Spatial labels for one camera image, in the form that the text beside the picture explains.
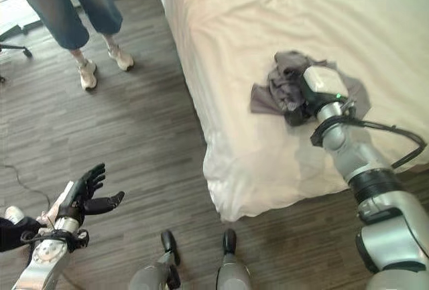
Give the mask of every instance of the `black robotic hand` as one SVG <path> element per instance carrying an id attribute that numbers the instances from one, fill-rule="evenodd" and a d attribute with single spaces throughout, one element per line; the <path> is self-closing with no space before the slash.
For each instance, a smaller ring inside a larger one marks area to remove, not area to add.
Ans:
<path id="1" fill-rule="evenodd" d="M 85 215 L 103 214 L 115 209 L 121 203 L 124 192 L 110 198 L 93 199 L 94 193 L 103 187 L 105 172 L 105 164 L 101 163 L 74 182 L 58 209 L 57 218 L 71 217 L 82 225 Z"/>

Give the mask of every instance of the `dark wood flooring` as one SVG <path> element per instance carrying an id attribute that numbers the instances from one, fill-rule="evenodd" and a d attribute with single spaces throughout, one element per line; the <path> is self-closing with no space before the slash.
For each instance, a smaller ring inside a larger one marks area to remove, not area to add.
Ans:
<path id="1" fill-rule="evenodd" d="M 365 270 L 354 237 L 359 227 L 350 192 L 299 202 L 256 218 L 222 224 L 202 175 L 205 145 L 194 116 L 175 45 L 158 0 L 117 0 L 124 15 L 121 46 L 135 57 L 129 73 L 110 60 L 87 19 L 92 38 L 84 53 L 98 64 L 98 88 L 80 88 L 76 65 L 46 28 L 10 40 L 33 52 L 0 54 L 0 162 L 16 165 L 23 183 L 54 200 L 66 182 L 94 164 L 107 164 L 99 195 L 126 191 L 119 208 L 88 217 L 87 249 L 66 270 L 85 289 L 126 289 L 136 270 L 162 253 L 160 232 L 176 235 L 183 289 L 214 289 L 227 226 L 239 237 L 255 289 L 362 289 Z M 429 203 L 429 175 L 405 175 Z M 0 207 L 26 214 L 45 209 L 43 197 L 0 169 Z M 0 254 L 0 289 L 24 267 L 24 248 Z M 73 289 L 65 280 L 59 289 Z"/>

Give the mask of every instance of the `white sneaker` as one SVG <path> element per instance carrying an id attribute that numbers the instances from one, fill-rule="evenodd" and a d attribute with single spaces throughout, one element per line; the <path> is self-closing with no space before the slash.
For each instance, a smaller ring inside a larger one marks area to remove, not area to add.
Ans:
<path id="1" fill-rule="evenodd" d="M 84 90 L 93 89 L 97 85 L 97 78 L 94 76 L 94 72 L 97 69 L 97 65 L 88 59 L 88 62 L 84 66 L 78 67 L 80 74 L 80 84 Z"/>
<path id="2" fill-rule="evenodd" d="M 14 225 L 18 224 L 23 218 L 24 213 L 16 206 L 10 206 L 6 209 L 5 219 L 11 221 Z"/>
<path id="3" fill-rule="evenodd" d="M 134 66 L 134 60 L 131 54 L 123 51 L 119 46 L 113 47 L 107 51 L 109 52 L 109 57 L 116 60 L 121 70 L 128 71 Z"/>

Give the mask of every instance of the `blue jeans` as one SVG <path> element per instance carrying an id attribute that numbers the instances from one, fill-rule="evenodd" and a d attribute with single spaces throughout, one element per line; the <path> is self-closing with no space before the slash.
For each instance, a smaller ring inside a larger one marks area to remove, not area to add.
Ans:
<path id="1" fill-rule="evenodd" d="M 122 15 L 113 0 L 79 0 L 91 24 L 99 33 L 121 29 Z M 70 0 L 27 0 L 60 46 L 68 50 L 83 47 L 89 39 Z"/>

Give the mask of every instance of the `white bedsheet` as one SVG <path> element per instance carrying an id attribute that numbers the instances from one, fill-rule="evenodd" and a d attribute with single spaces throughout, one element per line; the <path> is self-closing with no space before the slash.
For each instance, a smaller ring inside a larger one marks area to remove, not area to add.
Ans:
<path id="1" fill-rule="evenodd" d="M 223 220 L 255 216 L 346 188 L 330 157 L 312 147 L 315 124 L 287 128 L 252 115 L 254 82 L 265 83 L 277 51 L 300 50 L 366 85 L 366 119 L 429 141 L 427 0 L 162 0 L 207 152 L 204 174 Z M 414 146 L 371 132 L 394 161 Z M 426 150 L 415 161 L 427 163 Z"/>

